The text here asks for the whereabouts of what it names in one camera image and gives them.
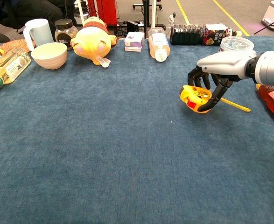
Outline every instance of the stuffed animal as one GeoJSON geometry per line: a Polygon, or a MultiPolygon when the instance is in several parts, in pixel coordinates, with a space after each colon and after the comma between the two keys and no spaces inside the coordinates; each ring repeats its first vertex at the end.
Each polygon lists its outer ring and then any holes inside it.
{"type": "Polygon", "coordinates": [[[83,28],[71,40],[75,53],[81,57],[88,58],[95,65],[102,65],[110,62],[104,58],[118,42],[118,38],[110,35],[107,25],[98,17],[90,17],[85,20],[83,28]]]}

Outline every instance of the small box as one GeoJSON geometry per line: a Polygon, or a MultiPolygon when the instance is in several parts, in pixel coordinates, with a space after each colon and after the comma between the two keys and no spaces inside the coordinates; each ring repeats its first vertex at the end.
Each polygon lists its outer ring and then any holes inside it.
{"type": "Polygon", "coordinates": [[[128,32],[124,40],[125,48],[138,48],[141,49],[144,45],[143,32],[128,32]]]}

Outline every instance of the white plastic cup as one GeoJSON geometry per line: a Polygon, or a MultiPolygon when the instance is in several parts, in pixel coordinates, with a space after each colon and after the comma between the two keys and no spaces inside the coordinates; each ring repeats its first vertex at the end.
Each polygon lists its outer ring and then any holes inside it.
{"type": "Polygon", "coordinates": [[[219,52],[226,50],[253,50],[254,43],[244,37],[228,36],[222,39],[219,52]]]}

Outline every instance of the robotic hand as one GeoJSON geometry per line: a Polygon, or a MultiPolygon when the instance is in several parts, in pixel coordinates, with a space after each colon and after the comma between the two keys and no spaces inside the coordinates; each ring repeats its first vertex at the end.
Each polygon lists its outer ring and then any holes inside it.
{"type": "Polygon", "coordinates": [[[200,59],[196,68],[189,73],[188,85],[201,87],[202,78],[209,90],[209,74],[217,87],[211,98],[198,108],[198,112],[213,108],[233,82],[251,78],[257,84],[274,86],[274,51],[258,55],[253,50],[236,50],[207,56],[200,59]]]}

